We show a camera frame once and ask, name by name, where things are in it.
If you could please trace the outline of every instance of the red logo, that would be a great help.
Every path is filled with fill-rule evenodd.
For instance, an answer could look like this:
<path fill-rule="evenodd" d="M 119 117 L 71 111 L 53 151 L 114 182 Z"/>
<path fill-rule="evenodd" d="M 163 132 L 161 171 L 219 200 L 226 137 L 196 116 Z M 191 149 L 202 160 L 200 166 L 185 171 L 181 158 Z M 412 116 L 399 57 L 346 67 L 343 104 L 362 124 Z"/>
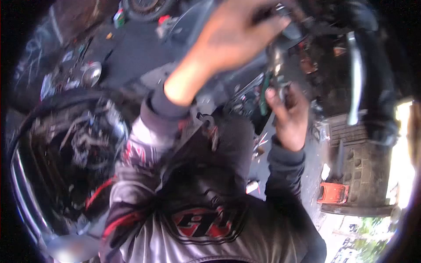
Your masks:
<path fill-rule="evenodd" d="M 222 206 L 216 209 L 195 207 L 166 218 L 170 232 L 182 243 L 220 244 L 233 241 L 240 234 L 244 211 Z"/>

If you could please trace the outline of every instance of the hand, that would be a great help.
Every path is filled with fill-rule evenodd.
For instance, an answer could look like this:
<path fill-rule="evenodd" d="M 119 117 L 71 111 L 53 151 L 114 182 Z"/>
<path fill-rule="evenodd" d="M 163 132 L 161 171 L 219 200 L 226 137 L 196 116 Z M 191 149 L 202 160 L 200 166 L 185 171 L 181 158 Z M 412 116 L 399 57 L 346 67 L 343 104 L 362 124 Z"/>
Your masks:
<path fill-rule="evenodd" d="M 282 146 L 291 151 L 300 151 L 306 141 L 309 118 L 309 103 L 300 87 L 296 83 L 290 85 L 285 103 L 281 102 L 273 88 L 267 89 L 265 96 L 276 115 L 276 135 Z"/>
<path fill-rule="evenodd" d="M 240 67 L 278 35 L 290 20 L 272 16 L 253 24 L 253 16 L 279 0 L 227 0 L 210 16 L 197 42 L 165 83 L 165 94 L 187 106 L 214 74 Z"/>

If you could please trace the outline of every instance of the blurred patch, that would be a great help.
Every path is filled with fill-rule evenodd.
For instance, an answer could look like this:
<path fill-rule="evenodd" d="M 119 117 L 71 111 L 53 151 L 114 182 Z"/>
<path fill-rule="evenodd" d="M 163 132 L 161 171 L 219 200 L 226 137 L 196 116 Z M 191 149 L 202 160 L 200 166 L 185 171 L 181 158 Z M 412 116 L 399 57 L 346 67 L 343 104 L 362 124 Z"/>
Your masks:
<path fill-rule="evenodd" d="M 98 254 L 99 241 L 85 235 L 66 235 L 53 239 L 47 251 L 54 259 L 65 262 L 82 262 Z"/>

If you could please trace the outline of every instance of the green tool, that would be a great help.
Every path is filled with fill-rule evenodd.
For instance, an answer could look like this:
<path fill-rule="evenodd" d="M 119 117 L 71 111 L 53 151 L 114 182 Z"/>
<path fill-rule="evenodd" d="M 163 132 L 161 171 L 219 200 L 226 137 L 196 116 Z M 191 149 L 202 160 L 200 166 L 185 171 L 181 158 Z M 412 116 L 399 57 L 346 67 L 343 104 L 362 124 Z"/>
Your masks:
<path fill-rule="evenodd" d="M 267 103 L 266 103 L 266 97 L 265 97 L 265 93 L 267 88 L 269 88 L 269 83 L 270 83 L 270 79 L 272 78 L 272 71 L 267 71 L 264 75 L 264 79 L 263 79 L 263 86 L 262 86 L 262 90 L 260 93 L 260 114 L 262 116 L 266 116 L 267 114 Z"/>

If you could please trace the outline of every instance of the sleeve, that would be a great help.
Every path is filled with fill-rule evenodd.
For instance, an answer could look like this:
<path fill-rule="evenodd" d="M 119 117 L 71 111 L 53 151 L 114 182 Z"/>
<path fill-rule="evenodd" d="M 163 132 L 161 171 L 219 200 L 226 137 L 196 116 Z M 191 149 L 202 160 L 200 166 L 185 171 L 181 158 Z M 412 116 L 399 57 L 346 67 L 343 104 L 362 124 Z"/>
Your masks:
<path fill-rule="evenodd" d="M 115 165 L 116 183 L 110 193 L 99 251 L 101 262 L 123 262 L 120 246 L 153 211 L 155 190 L 161 182 L 155 166 L 174 145 L 188 116 L 189 107 L 172 104 L 163 87 L 143 101 L 140 116 Z"/>
<path fill-rule="evenodd" d="M 301 199 L 301 175 L 304 172 L 304 150 L 289 151 L 281 146 L 278 138 L 272 137 L 272 149 L 267 161 L 270 176 L 266 183 L 266 196 L 276 196 L 280 192 L 289 192 Z"/>
<path fill-rule="evenodd" d="M 317 232 L 301 203 L 301 175 L 304 172 L 305 153 L 289 151 L 272 137 L 268 155 L 270 176 L 266 183 L 266 201 L 283 217 L 288 218 L 298 244 L 304 246 L 302 263 L 323 263 L 326 243 Z"/>

